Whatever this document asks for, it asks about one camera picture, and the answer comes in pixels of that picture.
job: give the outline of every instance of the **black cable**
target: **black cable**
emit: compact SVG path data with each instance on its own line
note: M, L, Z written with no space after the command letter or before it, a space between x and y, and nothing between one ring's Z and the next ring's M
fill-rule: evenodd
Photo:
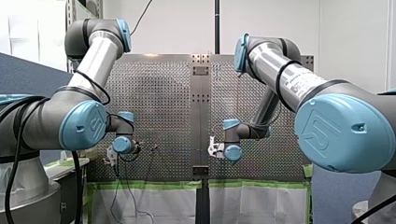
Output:
M130 120L124 118L123 116L118 115L118 114L107 113L107 115L110 116L110 117L117 117L118 119L122 119L123 121L127 122L129 125L131 125L132 130L134 132L134 123L132 121L130 121Z
M363 222L363 220L366 219L367 217L371 216L372 214L378 212L379 210L383 209L384 207L390 205L391 203L395 203L395 202L396 202L396 194L393 195L392 197L386 199L384 202L379 203L378 205L376 205L369 211L365 212L363 215L361 215L360 217L353 220L353 222L351 224L361 224Z
M149 180L149 174L151 173L151 168L152 168L152 163L154 162L154 157L155 157L155 149L157 149L158 146L155 145L152 149L151 149L151 159L149 162L149 166L148 166L148 171L146 172L146 176L145 176L145 181Z
M114 216L114 213L113 213L113 207L114 207L114 204L117 199L117 193L119 191L119 185L120 185L120 180L118 179L118 181L119 182L117 183L117 186L116 186L116 193L114 194L113 203L111 203L111 206L110 206L110 213L111 213L111 216L113 216L114 220L116 220L117 223L122 224L122 222L120 222L118 219L116 219L116 216Z
M135 216L135 218L137 218L137 214L138 214L138 213L140 213L140 214L145 214L145 215L147 215L147 216L150 217L151 223L154 224L154 223L155 223L155 218L154 218L154 216L153 216L151 213L145 212L145 211L140 211L140 210L137 208L136 198L134 197L134 194L133 194L132 191L131 191L131 187L129 186L129 180L128 180L128 178L127 178L128 171L127 171L126 162L124 163L124 169L125 169L125 170L124 170L124 172L125 172L125 181L126 181L126 184L127 184L127 186L128 186L129 193L130 193L131 196L132 196L132 200L134 201L134 216Z
M126 159L126 158L123 158L120 154L119 154L119 157L120 157L120 159L121 159L122 161L131 162L131 161L135 161L135 160L137 159L137 157L139 157L139 153L134 154L134 155L132 156L132 158L129 159L129 160Z
M149 1L148 1L148 4L146 5L145 10L143 11L142 15L140 16L139 20L137 21L137 23L136 23L136 25L134 26L134 29L132 30L132 32L130 33L130 35L133 35L134 32L136 31L137 26L139 25L140 21L143 19L143 16L146 14L146 11L148 10L149 5L151 4L151 2L152 2L152 0L149 0Z
M282 113L282 104L279 104L279 109L276 114L276 117L274 119L272 119L269 123L267 123L267 124L252 124L252 123L248 123L248 122L243 122L243 123L246 124L251 131L254 132L254 134L257 137L256 140L260 140L260 135L257 131L259 131L259 132L266 131L266 129L268 129L268 127L271 124L275 123L277 121L277 119L279 119L279 116L281 113Z
M107 101L102 103L102 105L108 105L111 102L111 97L108 94L108 92L101 87L101 85L99 85L97 82L95 82L94 80L92 80L92 78L88 77L86 74L78 71L77 69L75 70L75 73L78 73L79 75L81 75L82 77L84 77L85 79L87 79L94 87L97 87L107 98Z
M6 210L6 217L7 217L8 224L14 224L14 219L12 218L12 214L11 214L10 198L11 198L12 186L14 184L15 175L17 173L18 165L19 165L19 161L20 161L19 157L21 154L21 139L23 136L23 130L26 126L28 119L33 115L35 110L39 106L41 106L42 104L44 104L46 101L49 100L48 98L44 98L44 97L40 97L40 98L41 98L41 100L33 107L33 109L29 112L29 114L23 119L23 122L21 123L21 125L18 129L18 139L17 139L17 147L16 147L16 152L15 152L15 159L14 159L14 163L12 165L11 174L9 175L7 189L6 189L6 197L5 197L5 210ZM23 100L18 101L18 103L29 102L30 100L31 100L31 98L26 99L25 101L23 101ZM13 108L13 106L9 107L8 110L10 110L10 111L3 112L1 116L4 116L5 114L9 114L14 109L15 108Z
M79 167L78 154L76 151L72 151L73 161L76 169L76 183L77 183L77 211L75 224L81 223L81 213L82 213L82 173Z
M280 67L279 72L277 73L276 82L275 82L276 95L277 95L277 97L279 98L279 101L280 101L289 111L292 111L292 112L294 112L294 111L291 109L291 107L288 105L288 103L286 103L285 99L283 99L283 96L282 96L282 94L281 94L281 92L280 92L280 78L282 77L282 74L283 74L283 72L286 70L286 68L287 68L289 65L294 64L294 63L297 63L297 64L301 65L301 63L300 63L299 61L295 61L295 60L291 60L291 61L288 61L287 63L283 64L283 65Z
M120 178L120 154L117 155L117 178Z
M12 102L10 105L6 106L4 109L1 110L0 123L3 121L3 119L6 118L6 116L8 116L8 114L10 114L13 110L20 107L21 105L31 104L43 98L44 96L28 96L18 101Z

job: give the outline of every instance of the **white wall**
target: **white wall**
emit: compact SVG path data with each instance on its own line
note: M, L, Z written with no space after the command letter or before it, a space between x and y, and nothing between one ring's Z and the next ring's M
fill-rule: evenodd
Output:
M106 19L131 30L148 0L104 0ZM154 0L133 35L133 53L208 53L214 49L212 0Z
M66 70L64 10L64 0L3 2L0 7L0 52Z
M147 2L104 0L104 17L125 19L133 29ZM133 53L213 52L214 10L213 0L154 0L133 36ZM233 54L248 32L289 38L318 57L318 18L319 0L220 1L221 53Z
M319 74L349 80L368 91L385 91L389 0L321 0L320 4Z

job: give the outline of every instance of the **wire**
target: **wire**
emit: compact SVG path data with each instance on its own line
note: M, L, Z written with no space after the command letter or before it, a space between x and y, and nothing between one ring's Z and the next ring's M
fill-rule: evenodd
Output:
M114 207L114 204L115 204L116 199L117 199L117 193L119 191L119 185L120 185L120 180L118 179L117 186L116 186L116 193L114 194L113 203L111 203L111 206L110 206L110 213L111 213L111 216L113 216L114 220L116 220L117 223L122 224L122 222L120 222L118 219L116 219L116 216L114 216L114 213L113 213L113 207Z
M108 105L108 104L110 104L110 102L111 102L111 97L110 97L110 95L108 94L108 92L107 92L103 87L101 87L101 85L99 85L99 84L98 84L97 82L95 82L92 78L90 78L90 77L87 76L86 74L84 74L84 73L78 71L77 69L75 70L75 73L78 73L79 75L81 75L82 77L84 77L85 79L87 79L87 80L91 83L91 85L93 85L94 87L97 87L97 88L106 96L107 101L104 102L104 103L102 103L102 105Z
M154 218L154 216L151 213L140 211L139 209L137 209L136 198L134 197L134 194L131 191L131 187L129 186L129 181L128 180L126 180L126 184L128 186L129 192L131 193L132 199L134 200L134 213L135 213L134 216L137 217L137 213L145 214L145 215L149 216L149 218L151 218L151 223L154 224L155 223L155 218Z
M137 21L137 23L136 23L136 25L134 26L134 29L132 30L132 32L130 33L130 35L133 35L134 32L136 31L137 26L139 25L140 21L143 19L143 16L146 14L146 11L148 10L149 5L151 4L151 2L152 2L152 0L149 0L149 1L148 1L148 4L146 5L145 10L143 11L142 15L140 16L139 20Z
M110 114L110 113L107 113L107 115L110 116L110 117L116 117L116 118L118 118L118 119L122 119L123 121L127 122L129 125L131 125L132 130L133 130L133 132L134 132L134 123L133 123L132 121L130 121L130 120L124 118L123 116L118 115L118 114Z
M75 164L76 170L76 183L77 183L77 211L76 211L76 219L75 223L81 223L81 213L82 213L82 173L81 168L79 167L78 154L76 151L72 151L73 161Z
M282 104L279 104L279 109L277 110L277 114L276 117L271 120L268 124L251 124L251 123L247 123L247 125L252 125L252 127L256 127L256 128L267 128L269 127L271 124L275 123L275 121L277 121L277 119L279 119L280 114L282 113Z
M394 202L396 202L396 194L386 199L384 202L378 204L377 206L373 207L372 209L370 209L360 217L356 218L351 224L361 224L364 219L366 219L367 217L371 216L372 214L378 212L379 210L383 209L384 207Z
M12 214L11 214L11 206L10 206L10 198L11 198L11 191L12 191L12 186L14 184L14 180L15 180L15 175L17 173L18 170L18 165L20 162L20 154L21 154L21 140L22 140L22 136L23 136L23 130L24 127L26 126L26 123L28 121L28 119L33 115L33 113L35 112L35 110L41 106L42 104L44 104L46 101L48 101L48 98L43 98L41 97L41 100L33 107L33 109L29 112L29 114L24 118L24 120L22 121L19 129L18 129L18 137L17 137L17 148L16 148L16 152L15 152L15 159L14 159L14 163L12 165L12 169L11 169L11 174L9 176L8 179L8 183L7 183L7 189L6 189L6 198L5 198L5 210L6 210L6 217L7 217L7 222L8 224L14 224L14 220L12 218ZM27 110L29 106L25 105L23 107L24 110Z
M4 109L1 110L0 123L3 121L3 119L6 118L6 116L8 116L9 113L11 113L13 110L20 107L21 105L31 104L31 103L39 101L43 98L44 98L44 96L28 96L28 97L25 97L18 101L12 102L12 104L6 106Z
M117 154L116 178L120 178L120 154Z
M260 140L260 135L259 133L257 133L256 129L250 123L245 122L244 124L246 124L249 129L254 132L254 134L256 135L256 140Z
M131 159L129 159L129 160L123 158L120 154L119 154L119 157L120 157L120 159L121 159L122 161L125 161L125 162L132 162L132 161L135 161L135 160L137 159L137 157L139 157L139 153L134 154L134 156L133 156Z

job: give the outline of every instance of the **metal pegboard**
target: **metal pegboard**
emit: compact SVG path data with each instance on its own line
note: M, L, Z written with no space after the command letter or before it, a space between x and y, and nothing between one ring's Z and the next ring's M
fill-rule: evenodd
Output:
M304 56L304 65L307 59L313 62L311 56ZM310 62L308 69L313 68ZM249 75L238 78L233 70L233 56L213 56L211 74L210 127L216 142L221 142L222 121L234 118L249 121L262 99L265 86ZM211 157L209 178L304 180L303 164L309 160L298 146L293 124L294 114L282 106L278 120L272 125L270 138L242 140L243 157L236 164Z
M121 177L191 180L191 56L124 55L114 65L106 89L112 96L109 112L134 112L134 139L144 142L139 158L127 164L126 176L120 170ZM115 178L103 162L113 139L109 134L94 150L90 181Z
M140 157L123 163L120 176L129 179L191 180L192 166L209 164L210 178L251 178L301 181L302 165L309 163L293 134L293 113L282 107L268 139L242 142L243 159L207 161L208 134L224 119L249 121L265 92L265 86L249 76L237 77L233 56L227 55L124 55L112 70L106 88L112 96L112 113L135 113L135 136L144 141ZM313 59L304 56L312 69ZM200 74L193 67L203 66ZM217 142L223 131L215 129ZM89 181L108 181L114 172L104 165L109 134L93 150Z

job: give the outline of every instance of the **metal frame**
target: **metal frame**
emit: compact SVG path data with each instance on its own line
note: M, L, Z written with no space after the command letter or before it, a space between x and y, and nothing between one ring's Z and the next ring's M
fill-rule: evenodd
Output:
M109 81L107 83L107 90L110 94L116 94L117 98L113 105L110 105L109 110L113 113L116 113L118 110L132 110L133 112L137 110L142 110L146 108L147 110L152 109L146 103L150 104L150 99L147 96L134 96L134 94L138 94L138 91L131 91L133 88L139 88L138 85L135 85L134 78L136 71L134 69L142 69L141 72L144 73L143 75L151 76L151 73L154 73L153 77L154 80L152 83L154 85L165 85L163 88L166 91L166 85L174 85L172 81L169 82L168 79L175 79L179 77L188 78L188 95L184 95L181 99L182 104L188 104L189 107L189 121L183 125L187 125L190 135L190 140L184 139L183 141L189 141L189 147L191 149L190 156L188 157L187 161L184 161L186 164L181 165L180 161L172 161L172 156L166 155L166 151L160 151L159 153L165 153L165 160L156 160L155 164L153 165L154 172L158 172L163 170L165 167L169 167L174 165L175 169L182 169L184 175L182 177L175 177L172 175L168 175L167 177L159 175L147 175L144 178L142 176L138 177L134 175L134 173L144 173L147 170L147 173L151 171L151 164L152 160L150 159L150 155L153 155L154 152L149 152L147 150L143 151L143 155L133 164L127 164L126 169L127 171L131 171L127 176L122 175L123 165L121 166L121 178L128 178L128 179L144 179L144 180L151 180L151 181L175 181L175 180L201 180L202 187L197 190L196 196L196 223L204 224L210 223L210 201L209 201L209 186L208 180L209 178L224 178L225 176L216 176L211 174L211 167L210 165L213 164L213 160L209 159L207 154L207 147L208 147L208 139L209 134L211 133L211 124L212 124L212 106L216 106L213 103L214 95L212 95L215 90L213 88L213 77L217 75L217 72L221 72L221 68L225 63L226 65L226 72L229 72L229 76L234 76L235 74L233 69L230 67L229 63L232 63L233 56L232 55L207 55L207 54L193 54L193 55L132 55L127 54L124 55L121 59L119 59L115 67L112 71L112 76L110 76ZM181 63L181 66L177 66L178 68L183 68L183 75L175 75L172 73L179 73L178 70L172 70L170 73L162 72L155 69L156 66L160 66L163 69L171 69L175 66L176 63ZM302 63L308 69L313 69L313 57L312 56L303 56ZM141 100L146 101L146 103L140 104ZM141 137L142 129L147 129L145 127L146 124L139 123L142 119L139 118L137 113L136 115L136 133L137 138ZM158 127L162 132L171 131L168 130L166 127ZM89 172L90 175L100 175L97 176L99 178L90 178L91 181L109 181L114 180L115 175L110 167L104 167L101 165L102 158L105 156L106 146L110 144L109 141L106 139L102 142L101 145L98 146L96 151L96 156L99 155L99 158L96 160L92 160ZM180 152L181 155L187 156L186 152ZM226 164L227 161L220 161L220 165L223 165L224 169L228 169L229 164ZM304 163L309 163L309 161L305 158ZM227 178L244 178L245 176L229 176ZM262 177L248 177L251 179L262 179ZM301 177L289 177L284 176L281 178L280 176L274 176L272 180L284 180L284 181L303 181Z
M76 1L67 0L66 2L66 30L77 19Z

